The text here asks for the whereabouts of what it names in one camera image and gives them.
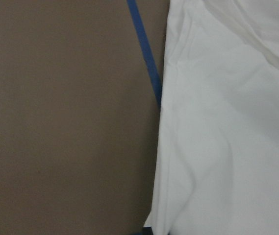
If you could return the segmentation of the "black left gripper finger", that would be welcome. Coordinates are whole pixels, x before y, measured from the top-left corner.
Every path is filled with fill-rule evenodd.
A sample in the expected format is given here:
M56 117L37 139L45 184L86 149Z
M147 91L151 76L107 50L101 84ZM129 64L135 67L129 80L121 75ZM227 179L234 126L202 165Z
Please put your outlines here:
M153 235L153 231L151 227L143 227L141 231L141 235Z

